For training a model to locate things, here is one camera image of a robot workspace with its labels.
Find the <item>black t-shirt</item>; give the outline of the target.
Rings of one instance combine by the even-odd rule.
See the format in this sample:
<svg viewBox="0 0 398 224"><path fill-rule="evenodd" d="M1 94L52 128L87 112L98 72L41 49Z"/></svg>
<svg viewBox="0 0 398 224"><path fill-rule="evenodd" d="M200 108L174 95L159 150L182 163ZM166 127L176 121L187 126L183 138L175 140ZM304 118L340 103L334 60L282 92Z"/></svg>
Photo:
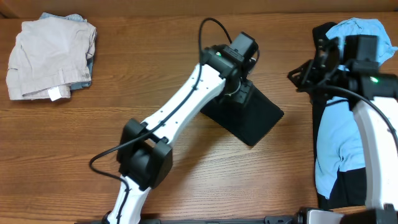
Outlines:
<svg viewBox="0 0 398 224"><path fill-rule="evenodd" d="M245 105L223 103L217 97L201 112L248 146L255 146L283 117L284 112L253 85Z"/></svg>

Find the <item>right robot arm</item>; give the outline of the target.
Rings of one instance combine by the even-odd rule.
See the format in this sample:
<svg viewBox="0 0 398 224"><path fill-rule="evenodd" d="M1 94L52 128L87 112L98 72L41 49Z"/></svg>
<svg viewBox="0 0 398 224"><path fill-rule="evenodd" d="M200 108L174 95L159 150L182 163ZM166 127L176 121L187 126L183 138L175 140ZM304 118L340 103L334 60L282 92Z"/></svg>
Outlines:
<svg viewBox="0 0 398 224"><path fill-rule="evenodd" d="M288 73L298 92L348 100L363 143L366 208L344 215L304 208L297 223L397 223L397 75L381 73L375 35L318 39L317 54Z"/></svg>

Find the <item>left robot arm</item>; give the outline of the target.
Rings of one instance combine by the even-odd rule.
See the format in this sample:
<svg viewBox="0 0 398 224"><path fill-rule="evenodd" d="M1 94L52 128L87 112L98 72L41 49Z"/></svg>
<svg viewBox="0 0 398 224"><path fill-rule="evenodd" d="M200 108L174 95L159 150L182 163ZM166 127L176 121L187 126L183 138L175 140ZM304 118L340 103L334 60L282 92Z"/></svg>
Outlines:
<svg viewBox="0 0 398 224"><path fill-rule="evenodd" d="M239 125L232 121L251 97L247 75L257 62L257 51L256 41L244 32L229 45L201 49L189 79L165 105L141 122L127 122L116 149L121 188L103 223L139 223L148 193L172 168L178 136L199 112L238 133Z"/></svg>

